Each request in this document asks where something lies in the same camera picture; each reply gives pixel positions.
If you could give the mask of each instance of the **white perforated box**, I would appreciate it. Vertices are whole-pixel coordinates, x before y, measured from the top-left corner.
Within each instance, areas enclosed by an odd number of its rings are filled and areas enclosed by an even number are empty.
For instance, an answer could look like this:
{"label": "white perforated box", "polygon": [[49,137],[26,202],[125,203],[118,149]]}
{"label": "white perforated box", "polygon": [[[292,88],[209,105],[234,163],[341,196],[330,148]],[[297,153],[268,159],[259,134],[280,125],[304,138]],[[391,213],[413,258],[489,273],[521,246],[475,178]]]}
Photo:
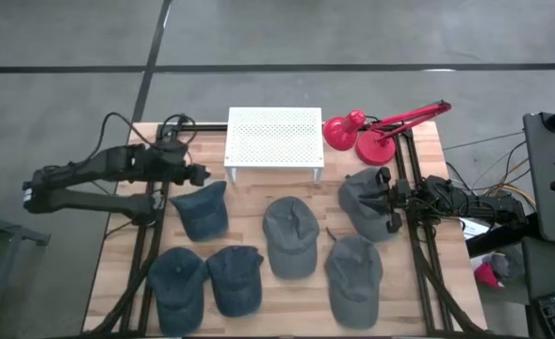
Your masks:
{"label": "white perforated box", "polygon": [[321,108],[231,107],[226,168],[323,168]]}

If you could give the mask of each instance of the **red object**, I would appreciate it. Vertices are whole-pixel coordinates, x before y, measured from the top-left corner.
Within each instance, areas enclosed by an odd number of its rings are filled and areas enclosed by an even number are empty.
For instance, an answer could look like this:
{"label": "red object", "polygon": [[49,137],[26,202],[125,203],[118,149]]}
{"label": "red object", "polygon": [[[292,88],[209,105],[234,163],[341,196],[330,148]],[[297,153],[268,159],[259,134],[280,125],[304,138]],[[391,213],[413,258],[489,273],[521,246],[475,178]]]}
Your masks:
{"label": "red object", "polygon": [[[339,151],[349,150],[356,141],[355,150],[359,158],[366,164],[380,166],[390,161],[395,154],[393,136],[448,110],[450,110],[450,104],[440,101],[396,117],[367,124],[365,124],[365,114],[360,110],[353,110],[345,118],[338,117],[325,122],[323,137],[330,146]],[[389,132],[383,130],[395,123],[401,123],[400,127]],[[357,140],[357,132],[363,126],[367,131]]]}
{"label": "red object", "polygon": [[495,273],[493,272],[493,268],[491,268],[491,264],[489,263],[482,263],[476,270],[474,271],[474,276],[476,280],[485,283],[491,287],[499,288],[499,284],[497,282],[497,278],[495,277]]}

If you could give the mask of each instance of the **gray baseball cap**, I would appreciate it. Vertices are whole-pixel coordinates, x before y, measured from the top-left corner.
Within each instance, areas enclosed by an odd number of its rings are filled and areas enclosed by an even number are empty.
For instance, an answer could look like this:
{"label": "gray baseball cap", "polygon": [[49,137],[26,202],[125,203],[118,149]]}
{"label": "gray baseball cap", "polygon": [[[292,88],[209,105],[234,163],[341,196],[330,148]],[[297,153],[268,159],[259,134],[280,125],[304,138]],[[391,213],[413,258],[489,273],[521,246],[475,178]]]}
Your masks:
{"label": "gray baseball cap", "polygon": [[359,202],[359,195],[378,190],[375,181],[377,172],[376,168],[368,168],[347,177],[337,190],[337,201],[351,219],[357,233],[371,241],[384,241],[395,235],[386,229],[390,216],[380,214]]}
{"label": "gray baseball cap", "polygon": [[277,277],[299,279],[315,271],[318,222],[302,200],[285,197],[273,202],[262,226],[270,269]]}
{"label": "gray baseball cap", "polygon": [[353,329],[369,329],[378,319],[382,261],[373,243],[359,235],[335,241],[325,262],[330,306],[335,320]]}

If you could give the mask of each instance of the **wooden tabletop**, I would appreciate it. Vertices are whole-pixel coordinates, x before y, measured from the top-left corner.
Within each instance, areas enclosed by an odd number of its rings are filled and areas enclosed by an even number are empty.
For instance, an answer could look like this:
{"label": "wooden tabletop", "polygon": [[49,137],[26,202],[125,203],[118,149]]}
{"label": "wooden tabletop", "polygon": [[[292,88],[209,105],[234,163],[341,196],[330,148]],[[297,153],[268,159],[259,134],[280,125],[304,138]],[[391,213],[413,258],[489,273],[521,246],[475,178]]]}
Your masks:
{"label": "wooden tabletop", "polygon": [[[147,138],[154,139],[156,123],[138,123],[136,126]],[[435,123],[422,123],[414,128],[414,134],[422,175],[449,177]],[[222,165],[225,136],[224,132],[200,132],[190,145],[193,162],[206,165],[212,172],[210,182],[226,180]],[[139,143],[141,140],[132,134],[129,142]],[[220,314],[212,294],[211,281],[207,281],[204,284],[204,321],[192,335],[414,335],[425,332],[406,224],[393,239],[375,245],[384,266],[384,276],[380,285],[380,312],[376,325],[366,331],[353,331],[342,328],[335,322],[330,309],[323,267],[333,245],[326,228],[329,227],[335,236],[355,234],[348,216],[337,203],[336,192],[345,175],[354,174],[367,165],[356,156],[354,150],[338,152],[327,144],[324,149],[325,169],[318,185],[313,184],[313,173],[310,169],[241,170],[237,174],[237,185],[229,185],[225,193],[229,232],[220,239],[191,242],[175,208],[171,204],[167,205],[160,252],[181,246],[193,250],[203,259],[229,245],[256,246],[260,253],[267,257],[262,218],[271,202],[285,196],[296,196],[305,201],[317,217],[320,227],[318,265],[313,275],[297,281],[280,280],[272,274],[269,261],[265,260],[260,267],[263,286],[260,309],[253,315],[239,318],[228,318]],[[404,141],[402,149],[407,164],[407,177],[412,178]],[[388,167],[393,180],[396,179],[397,169],[394,160]],[[142,183],[120,183],[118,194],[140,193],[144,191],[144,187],[145,184]],[[170,196],[186,194],[196,189],[198,187],[189,184],[171,186]],[[126,221],[126,217],[122,215],[112,215],[107,229],[111,230]],[[99,324],[124,291],[136,233],[137,228],[129,226],[111,235],[105,242],[83,330],[90,330]],[[486,328],[459,222],[443,220],[437,226],[436,244],[447,289],[470,318],[477,325]],[[141,294],[142,288],[135,301],[135,324],[139,318]],[[438,316],[438,302],[433,290],[431,302],[436,327],[442,329]],[[147,334],[161,335],[154,302]]]}

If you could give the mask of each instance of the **lamp base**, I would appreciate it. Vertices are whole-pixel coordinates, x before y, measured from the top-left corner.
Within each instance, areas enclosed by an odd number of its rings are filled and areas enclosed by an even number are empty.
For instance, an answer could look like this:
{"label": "lamp base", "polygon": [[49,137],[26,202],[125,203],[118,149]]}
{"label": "lamp base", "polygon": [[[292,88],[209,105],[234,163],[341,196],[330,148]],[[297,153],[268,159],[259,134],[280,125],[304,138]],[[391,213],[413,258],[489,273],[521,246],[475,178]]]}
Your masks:
{"label": "lamp base", "polygon": [[363,132],[356,140],[356,154],[368,165],[385,165],[394,157],[396,151],[392,138],[377,141],[378,137],[384,135],[382,131]]}

